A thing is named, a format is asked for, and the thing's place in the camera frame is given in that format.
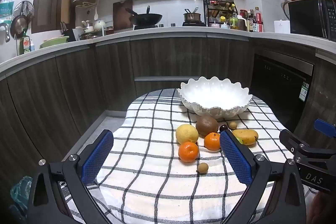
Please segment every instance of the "baseboard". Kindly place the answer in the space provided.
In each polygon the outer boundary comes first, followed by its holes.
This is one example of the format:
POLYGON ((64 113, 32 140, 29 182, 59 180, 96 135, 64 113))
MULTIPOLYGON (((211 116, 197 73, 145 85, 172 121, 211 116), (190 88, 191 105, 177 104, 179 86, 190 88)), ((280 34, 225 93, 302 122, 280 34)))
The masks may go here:
POLYGON ((126 117, 126 111, 106 110, 105 115, 109 116, 109 117, 125 118, 126 117))
POLYGON ((102 123, 102 121, 106 118, 106 111, 105 110, 97 120, 93 122, 93 124, 85 131, 82 137, 79 138, 79 140, 75 143, 75 145, 70 149, 70 151, 67 153, 67 155, 64 157, 62 161, 65 161, 71 154, 76 154, 80 148, 84 145, 86 140, 92 135, 92 133, 96 130, 96 128, 102 123))

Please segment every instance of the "white countertop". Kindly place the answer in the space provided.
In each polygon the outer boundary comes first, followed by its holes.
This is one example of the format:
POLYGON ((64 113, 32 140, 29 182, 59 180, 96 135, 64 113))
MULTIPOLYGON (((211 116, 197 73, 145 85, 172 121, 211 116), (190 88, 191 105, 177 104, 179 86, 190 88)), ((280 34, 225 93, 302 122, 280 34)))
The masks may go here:
POLYGON ((57 52, 64 49, 70 49, 73 47, 88 45, 97 42, 103 42, 111 39, 116 39, 116 42, 119 40, 117 38, 131 38, 134 36, 147 36, 151 35, 157 37, 169 37, 169 33, 177 33, 177 32, 185 32, 185 33, 206 33, 206 34, 218 34, 219 37, 223 34, 223 37, 227 35, 237 35, 241 37, 260 37, 260 38, 268 38, 268 39, 277 39, 283 41, 294 42, 302 45, 307 45, 314 47, 316 49, 329 52, 333 55, 336 55, 336 42, 332 42, 326 39, 311 37, 307 35, 300 34, 285 34, 285 33, 272 33, 272 32, 245 32, 231 29, 220 29, 220 28, 212 28, 212 27, 162 27, 162 28, 152 28, 152 29, 142 29, 142 30, 133 30, 127 32, 120 32, 116 34, 106 35, 104 37, 98 37, 94 39, 82 40, 69 42, 64 44, 59 44, 51 47, 46 47, 42 49, 35 50, 33 52, 29 52, 27 54, 23 54, 17 57, 14 57, 10 60, 7 60, 0 64, 0 73, 16 66, 20 63, 23 63, 27 60, 50 54, 52 52, 57 52))

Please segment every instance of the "mango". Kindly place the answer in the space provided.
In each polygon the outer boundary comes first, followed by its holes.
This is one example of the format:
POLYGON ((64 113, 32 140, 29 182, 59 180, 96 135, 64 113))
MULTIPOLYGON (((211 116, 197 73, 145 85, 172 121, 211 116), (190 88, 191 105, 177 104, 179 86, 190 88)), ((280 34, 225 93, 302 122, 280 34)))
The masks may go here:
POLYGON ((236 129, 232 134, 240 138, 244 145, 254 144, 258 140, 258 133, 253 129, 236 129))

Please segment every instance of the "table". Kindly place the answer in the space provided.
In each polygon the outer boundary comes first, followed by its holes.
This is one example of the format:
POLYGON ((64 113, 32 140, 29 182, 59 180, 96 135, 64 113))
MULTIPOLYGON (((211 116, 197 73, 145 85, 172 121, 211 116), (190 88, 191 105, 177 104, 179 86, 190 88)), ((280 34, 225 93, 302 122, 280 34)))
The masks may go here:
MULTIPOLYGON (((98 184, 88 187, 112 223, 220 223, 230 213, 246 185, 238 181, 225 155, 206 149, 200 137, 200 158, 187 164, 179 160, 175 130, 184 123, 195 125, 197 118, 176 89, 150 92, 129 106, 125 122, 113 133, 114 146, 98 173, 98 184), (209 165, 207 174, 196 172, 200 162, 209 165)), ((279 141, 284 127, 257 97, 244 113, 219 124, 229 121, 258 132, 257 143, 249 146, 253 154, 277 162, 293 158, 279 141)), ((254 220, 272 185, 268 183, 254 220)), ((316 192, 308 187, 304 191, 308 201, 316 192)), ((67 202, 75 219, 83 222, 71 198, 67 202)))

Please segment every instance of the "brown kiwi fruit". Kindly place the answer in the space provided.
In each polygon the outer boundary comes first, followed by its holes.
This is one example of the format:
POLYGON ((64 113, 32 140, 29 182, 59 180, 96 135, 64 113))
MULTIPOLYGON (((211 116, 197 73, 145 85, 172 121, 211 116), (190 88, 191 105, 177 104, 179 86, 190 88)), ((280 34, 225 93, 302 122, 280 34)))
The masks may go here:
POLYGON ((206 136, 210 132, 218 131, 218 122, 210 116, 200 116, 196 122, 196 129, 200 135, 206 136))

